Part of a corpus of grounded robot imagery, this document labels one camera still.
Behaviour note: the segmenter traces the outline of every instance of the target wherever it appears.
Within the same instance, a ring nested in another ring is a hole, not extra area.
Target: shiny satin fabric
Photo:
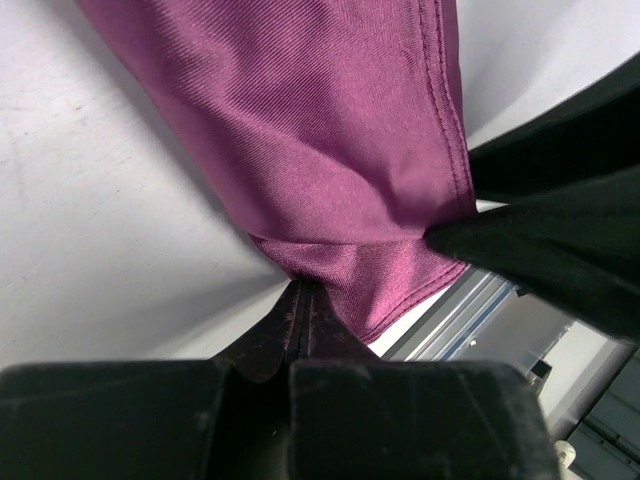
[[[78,0],[231,218],[365,342],[466,265],[455,2]]]

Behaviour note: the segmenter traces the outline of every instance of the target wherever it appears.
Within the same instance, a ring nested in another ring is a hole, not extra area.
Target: white table
[[[471,144],[640,48],[637,0],[459,3]],[[72,0],[0,0],[0,21],[0,367],[215,354],[286,278],[230,225]]]

